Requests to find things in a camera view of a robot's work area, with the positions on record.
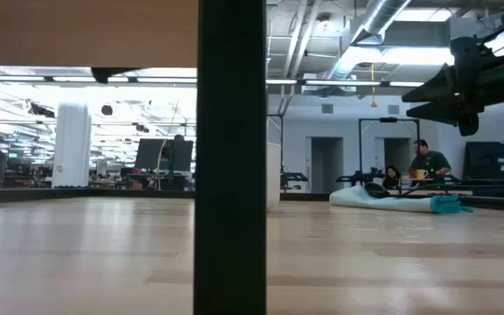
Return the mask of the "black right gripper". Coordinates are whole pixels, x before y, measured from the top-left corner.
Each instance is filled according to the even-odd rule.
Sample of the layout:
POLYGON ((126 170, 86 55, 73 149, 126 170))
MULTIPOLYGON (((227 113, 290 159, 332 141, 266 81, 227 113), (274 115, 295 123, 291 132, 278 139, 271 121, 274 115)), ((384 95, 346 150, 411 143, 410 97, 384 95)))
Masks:
POLYGON ((504 55, 476 38, 455 38, 450 43, 454 66, 443 64, 441 70, 422 86, 402 96, 403 102, 427 102, 408 109, 408 117, 458 126, 462 137, 479 129, 479 116, 486 106, 504 102, 504 55))

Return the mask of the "white mug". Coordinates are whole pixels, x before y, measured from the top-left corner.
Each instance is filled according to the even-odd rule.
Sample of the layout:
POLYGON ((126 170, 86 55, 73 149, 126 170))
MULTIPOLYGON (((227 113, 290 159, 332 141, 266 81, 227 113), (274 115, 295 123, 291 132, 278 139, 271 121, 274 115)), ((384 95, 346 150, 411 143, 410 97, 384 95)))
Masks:
POLYGON ((266 210, 271 211, 280 200, 281 146, 266 143, 266 210))

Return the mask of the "wooden shelf with black side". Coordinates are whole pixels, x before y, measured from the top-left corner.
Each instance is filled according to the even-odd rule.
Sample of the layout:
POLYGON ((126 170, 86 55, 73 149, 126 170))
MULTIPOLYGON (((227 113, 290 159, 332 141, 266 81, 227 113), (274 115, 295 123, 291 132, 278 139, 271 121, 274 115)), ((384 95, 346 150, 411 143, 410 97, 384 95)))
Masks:
POLYGON ((0 0, 0 66, 194 67, 176 200, 0 211, 0 315, 265 315, 265 0, 0 0))

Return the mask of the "grey door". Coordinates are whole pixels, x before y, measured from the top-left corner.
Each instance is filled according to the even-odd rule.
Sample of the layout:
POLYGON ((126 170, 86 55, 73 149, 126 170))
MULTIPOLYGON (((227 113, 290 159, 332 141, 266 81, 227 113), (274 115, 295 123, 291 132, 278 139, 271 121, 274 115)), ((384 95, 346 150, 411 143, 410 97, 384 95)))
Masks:
POLYGON ((311 193, 333 193, 343 188, 337 179, 344 174, 343 139, 308 137, 306 170, 311 193))
POLYGON ((374 166, 384 170, 394 166, 400 172, 410 168, 413 159, 413 144, 409 138, 383 138, 374 140, 374 166))

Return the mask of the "black equipment cabinet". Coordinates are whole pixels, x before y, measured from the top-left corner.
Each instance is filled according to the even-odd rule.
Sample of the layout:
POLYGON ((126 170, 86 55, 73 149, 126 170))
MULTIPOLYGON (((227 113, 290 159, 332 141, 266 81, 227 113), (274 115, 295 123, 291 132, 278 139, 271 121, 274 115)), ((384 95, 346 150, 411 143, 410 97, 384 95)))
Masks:
POLYGON ((504 185, 504 143, 466 143, 461 182, 504 185))

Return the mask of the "light blue folded cloth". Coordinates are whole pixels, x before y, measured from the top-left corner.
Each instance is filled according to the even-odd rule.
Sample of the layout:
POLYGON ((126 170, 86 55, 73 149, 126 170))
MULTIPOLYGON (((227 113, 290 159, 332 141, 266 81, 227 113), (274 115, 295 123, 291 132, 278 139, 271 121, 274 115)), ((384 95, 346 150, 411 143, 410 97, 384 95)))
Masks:
POLYGON ((394 195, 372 196, 364 185, 340 189, 329 196, 332 206, 358 207, 375 210, 389 210, 429 214, 472 213, 473 209, 463 206, 456 195, 436 195, 423 198, 407 198, 394 195))

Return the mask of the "black background monitor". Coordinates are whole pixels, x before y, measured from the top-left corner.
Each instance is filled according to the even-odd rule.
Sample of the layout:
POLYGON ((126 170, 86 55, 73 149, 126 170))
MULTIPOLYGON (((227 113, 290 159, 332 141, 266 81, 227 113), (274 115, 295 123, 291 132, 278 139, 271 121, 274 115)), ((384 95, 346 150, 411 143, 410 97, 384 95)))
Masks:
POLYGON ((191 170, 193 141, 186 141, 182 135, 176 135, 172 140, 166 142, 164 153, 169 172, 189 172, 191 170))
POLYGON ((153 170, 158 167, 159 154, 162 152, 163 139, 142 138, 137 148, 135 167, 153 170))

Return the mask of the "white pillar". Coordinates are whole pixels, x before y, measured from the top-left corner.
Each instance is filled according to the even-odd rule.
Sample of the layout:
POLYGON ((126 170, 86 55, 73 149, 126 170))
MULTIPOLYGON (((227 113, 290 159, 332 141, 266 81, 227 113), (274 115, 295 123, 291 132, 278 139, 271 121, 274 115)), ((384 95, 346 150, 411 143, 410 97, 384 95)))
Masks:
POLYGON ((91 115, 83 101, 63 101, 58 106, 52 163, 52 187, 88 185, 91 115))

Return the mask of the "black gantry frame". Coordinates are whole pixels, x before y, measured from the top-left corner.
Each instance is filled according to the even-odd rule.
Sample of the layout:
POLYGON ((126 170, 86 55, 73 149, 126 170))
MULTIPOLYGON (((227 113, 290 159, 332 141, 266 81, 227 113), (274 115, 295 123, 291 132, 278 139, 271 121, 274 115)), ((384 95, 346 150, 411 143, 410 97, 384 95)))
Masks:
MULTIPOLYGON (((383 137, 383 138, 409 138, 410 141, 413 144, 413 140, 417 140, 420 136, 420 127, 419 127, 419 121, 417 119, 402 119, 402 118, 396 118, 396 117, 381 117, 381 118, 360 118, 358 120, 357 128, 358 128, 358 148, 359 148, 359 169, 357 171, 362 171, 365 172, 365 168, 363 167, 363 163, 365 162, 362 154, 363 154, 363 140, 362 136, 363 133, 373 124, 376 123, 400 123, 404 125, 408 130, 412 132, 411 136, 405 136, 404 134, 397 135, 396 134, 396 129, 393 128, 392 130, 385 129, 384 131, 378 131, 376 135, 369 134, 371 136, 370 140, 373 141, 377 137, 383 137)), ((370 154, 374 154, 374 149, 375 146, 370 143, 369 145, 370 149, 370 154)), ((413 158, 415 157, 416 152, 413 148, 413 158)), ((370 169, 374 167, 376 169, 379 169, 375 167, 374 164, 369 163, 369 167, 367 168, 367 172, 370 172, 370 169)))

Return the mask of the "silver ceiling duct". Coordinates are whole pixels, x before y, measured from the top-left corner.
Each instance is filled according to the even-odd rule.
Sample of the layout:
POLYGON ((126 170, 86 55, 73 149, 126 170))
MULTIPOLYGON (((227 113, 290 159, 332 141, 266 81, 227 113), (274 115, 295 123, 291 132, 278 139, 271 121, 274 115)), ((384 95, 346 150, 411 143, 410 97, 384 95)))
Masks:
POLYGON ((379 46, 385 39, 386 30, 412 0, 369 0, 366 11, 353 20, 347 20, 339 37, 339 56, 330 66, 323 79, 344 81, 349 79, 355 66, 361 63, 363 51, 358 44, 365 41, 370 46, 379 46))

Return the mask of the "black aluminium table frame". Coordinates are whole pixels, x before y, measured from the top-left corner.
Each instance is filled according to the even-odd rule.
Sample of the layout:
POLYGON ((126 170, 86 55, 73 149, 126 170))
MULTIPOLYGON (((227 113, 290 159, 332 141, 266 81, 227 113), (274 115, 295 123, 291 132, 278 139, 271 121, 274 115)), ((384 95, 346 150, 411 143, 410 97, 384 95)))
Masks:
MULTIPOLYGON (((154 192, 144 190, 115 190, 100 188, 0 188, 0 203, 84 197, 193 200, 195 193, 181 191, 154 192)), ((458 199, 466 207, 504 211, 504 198, 460 195, 458 199)))

